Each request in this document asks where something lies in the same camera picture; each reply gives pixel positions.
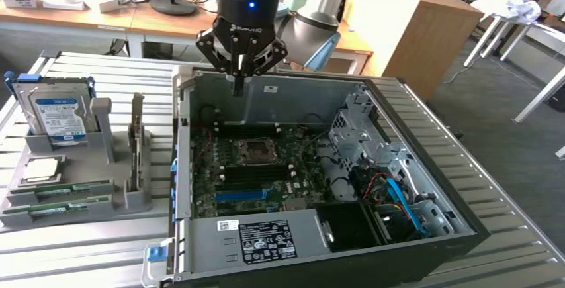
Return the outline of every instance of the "blue cable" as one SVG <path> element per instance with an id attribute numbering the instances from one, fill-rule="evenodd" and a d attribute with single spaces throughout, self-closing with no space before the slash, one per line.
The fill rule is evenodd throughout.
<path id="1" fill-rule="evenodd" d="M 401 191 L 401 189 L 400 189 L 400 187 L 398 187 L 398 184 L 396 183 L 396 181 L 392 179 L 392 178 L 386 178 L 386 182 L 388 182 L 388 184 L 390 184 L 390 186 L 392 186 L 392 189 L 393 189 L 393 191 L 394 191 L 394 193 L 396 193 L 396 196 L 398 197 L 398 200 L 400 200 L 400 203 L 401 203 L 401 205 L 402 205 L 402 207 L 404 207 L 404 210 L 406 210 L 406 213 L 408 213 L 408 216 L 409 216 L 409 219 L 412 220 L 412 223 L 414 224 L 414 227 L 416 227 L 416 229 L 421 232 L 421 233 L 423 233 L 423 235 L 425 236 L 429 236 L 430 235 L 430 233 L 422 228 L 422 225 L 419 224 L 419 220 L 417 219 L 417 217 L 416 217 L 416 215 L 414 215 L 414 213 L 412 212 L 412 209 L 409 208 L 409 205 L 408 205 L 408 202 L 406 202 L 406 199 L 404 198 L 404 193 L 402 193 L 402 191 Z"/>

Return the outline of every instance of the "blue pcie slot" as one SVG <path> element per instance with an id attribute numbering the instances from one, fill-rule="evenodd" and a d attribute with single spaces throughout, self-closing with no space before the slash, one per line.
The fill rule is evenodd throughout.
<path id="1" fill-rule="evenodd" d="M 266 199 L 266 193 L 265 190 L 217 192 L 216 201 L 264 200 Z"/>

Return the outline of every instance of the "gray carpet floor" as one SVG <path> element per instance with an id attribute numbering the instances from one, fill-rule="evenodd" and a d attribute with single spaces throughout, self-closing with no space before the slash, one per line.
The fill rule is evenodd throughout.
<path id="1" fill-rule="evenodd" d="M 102 54 L 109 40 L 80 39 L 28 32 L 1 31 L 0 72 L 25 72 L 44 48 Z M 446 79 L 462 69 L 474 46 L 467 42 L 453 62 Z M 180 55 L 184 46 L 174 46 Z M 196 48 L 180 59 L 200 61 Z M 485 166 L 502 188 L 531 217 L 555 245 L 565 251 L 565 162 L 553 153 L 565 145 L 565 115 L 545 105 L 517 125 L 510 119 L 539 89 L 498 63 L 481 59 L 451 84 L 438 86 L 430 104 L 443 122 L 463 133 L 462 143 Z M 0 98 L 6 93 L 0 89 Z"/>

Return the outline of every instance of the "hard drive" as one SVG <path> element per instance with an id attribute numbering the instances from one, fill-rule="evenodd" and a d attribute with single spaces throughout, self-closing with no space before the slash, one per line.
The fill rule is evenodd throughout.
<path id="1" fill-rule="evenodd" d="M 98 131 L 90 112 L 93 81 L 22 74 L 12 87 L 30 134 L 46 135 L 56 146 L 86 142 L 86 133 Z"/>

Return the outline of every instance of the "red wire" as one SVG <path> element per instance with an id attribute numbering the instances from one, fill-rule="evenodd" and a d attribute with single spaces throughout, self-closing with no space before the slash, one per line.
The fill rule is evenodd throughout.
<path id="1" fill-rule="evenodd" d="M 202 154 L 204 154 L 204 151 L 206 151 L 206 149 L 208 149 L 208 147 L 210 146 L 210 142 L 212 142 L 212 132 L 205 128 L 205 127 L 201 127 L 205 131 L 208 131 L 208 142 L 205 143 L 205 147 L 204 147 L 204 149 L 200 151 L 200 153 L 197 154 L 197 157 L 196 157 L 196 160 L 194 160 L 194 162 L 197 162 L 198 161 L 198 159 L 200 159 L 200 157 L 202 156 Z"/>
<path id="2" fill-rule="evenodd" d="M 377 178 L 378 175 L 384 175 L 385 177 L 390 177 L 390 175 L 388 173 L 384 173 L 384 172 L 374 173 L 373 177 L 370 178 L 368 190 L 365 191 L 365 194 L 362 195 L 362 198 L 361 199 L 364 199 L 365 197 L 368 197 L 370 187 L 373 186 L 374 179 Z"/>

